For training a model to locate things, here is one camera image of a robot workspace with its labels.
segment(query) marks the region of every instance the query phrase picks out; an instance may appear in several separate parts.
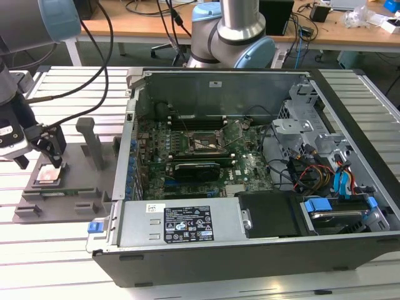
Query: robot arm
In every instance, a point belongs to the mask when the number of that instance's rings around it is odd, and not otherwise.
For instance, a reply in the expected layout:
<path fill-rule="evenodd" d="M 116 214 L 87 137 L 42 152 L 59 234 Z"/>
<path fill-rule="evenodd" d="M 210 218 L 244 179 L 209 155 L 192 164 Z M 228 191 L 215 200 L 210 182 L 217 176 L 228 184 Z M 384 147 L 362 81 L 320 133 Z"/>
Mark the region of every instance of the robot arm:
<path fill-rule="evenodd" d="M 221 0 L 197 5 L 192 15 L 189 68 L 264 68 L 275 53 L 265 36 L 259 0 Z"/>
<path fill-rule="evenodd" d="M 0 2 L 0 55 L 60 43 L 80 32 L 73 0 Z M 13 159 L 25 169 L 29 162 L 24 154 L 35 149 L 58 168 L 65 146 L 61 127 L 44 130 L 38 124 L 0 58 L 0 158 Z"/>

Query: gray platform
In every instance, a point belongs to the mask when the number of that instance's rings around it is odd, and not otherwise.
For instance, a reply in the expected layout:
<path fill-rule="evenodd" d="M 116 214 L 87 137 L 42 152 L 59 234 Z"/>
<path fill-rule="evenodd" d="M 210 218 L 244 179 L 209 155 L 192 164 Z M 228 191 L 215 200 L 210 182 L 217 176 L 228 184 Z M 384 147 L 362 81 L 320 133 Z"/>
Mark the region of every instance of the gray platform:
<path fill-rule="evenodd" d="M 101 171 L 90 156 L 85 156 L 82 146 L 85 144 L 67 145 L 57 183 L 37 184 L 41 166 L 50 163 L 45 156 L 39 157 L 16 207 L 14 223 L 81 222 L 109 214 L 118 159 L 113 144 L 102 145 Z"/>

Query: barcode sticker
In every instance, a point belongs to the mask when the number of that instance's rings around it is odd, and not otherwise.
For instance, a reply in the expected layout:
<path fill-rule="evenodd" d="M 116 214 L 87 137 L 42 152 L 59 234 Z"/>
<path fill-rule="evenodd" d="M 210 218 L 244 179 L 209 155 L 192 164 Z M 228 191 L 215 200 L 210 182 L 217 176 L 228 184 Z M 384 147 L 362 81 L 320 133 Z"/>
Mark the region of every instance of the barcode sticker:
<path fill-rule="evenodd" d="M 165 208 L 165 203 L 146 204 L 147 213 L 163 213 L 164 208 Z"/>

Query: power supply label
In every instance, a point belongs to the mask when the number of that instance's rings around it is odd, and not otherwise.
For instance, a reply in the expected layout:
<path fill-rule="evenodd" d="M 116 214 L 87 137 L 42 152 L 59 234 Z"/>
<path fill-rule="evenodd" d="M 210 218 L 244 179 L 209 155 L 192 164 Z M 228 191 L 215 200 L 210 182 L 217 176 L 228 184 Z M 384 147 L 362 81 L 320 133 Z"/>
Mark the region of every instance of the power supply label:
<path fill-rule="evenodd" d="M 214 240 L 209 206 L 164 209 L 164 241 L 168 244 Z"/>

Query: slotted metal surface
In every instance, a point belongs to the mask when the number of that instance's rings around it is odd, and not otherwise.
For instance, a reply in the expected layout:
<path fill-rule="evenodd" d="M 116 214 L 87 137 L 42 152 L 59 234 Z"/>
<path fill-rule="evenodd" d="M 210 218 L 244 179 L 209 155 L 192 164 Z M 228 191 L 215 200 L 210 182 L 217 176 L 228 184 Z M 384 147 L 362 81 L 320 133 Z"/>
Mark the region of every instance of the slotted metal surface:
<path fill-rule="evenodd" d="M 400 180 L 399 112 L 366 76 L 359 76 L 350 70 L 321 70 L 321 73 L 376 151 Z M 327 108 L 324 113 L 332 123 L 333 129 L 340 132 L 338 124 Z"/>
<path fill-rule="evenodd" d="M 96 70 L 95 67 L 52 67 L 47 74 L 36 75 L 37 84 L 31 96 L 61 93 L 65 91 L 65 82 L 78 85 Z M 110 67 L 111 76 L 118 78 L 115 84 L 122 88 L 114 86 L 115 90 L 109 93 L 102 109 L 92 114 L 97 123 L 96 132 L 103 141 L 111 141 L 115 134 L 121 133 L 125 112 L 123 103 L 127 100 L 126 70 L 126 67 Z M 66 99 L 34 105 L 37 118 L 51 123 L 91 107 L 101 97 L 101 88 L 89 86 Z M 68 103 L 67 99 L 82 99 L 82 102 Z M 74 130 L 75 122 L 73 120 L 64 125 L 69 143 L 83 141 L 82 136 Z M 0 299 L 250 300 L 329 297 L 337 300 L 366 300 L 395 299 L 400 294 L 400 252 L 381 256 L 356 271 L 121 289 L 85 251 L 86 222 L 33 225 L 11 223 L 14 207 L 19 202 L 38 153 L 31 152 L 27 156 L 32 161 L 25 171 L 18 169 L 12 162 L 0 162 Z M 316 289 L 328 289 L 333 294 L 316 296 Z"/>

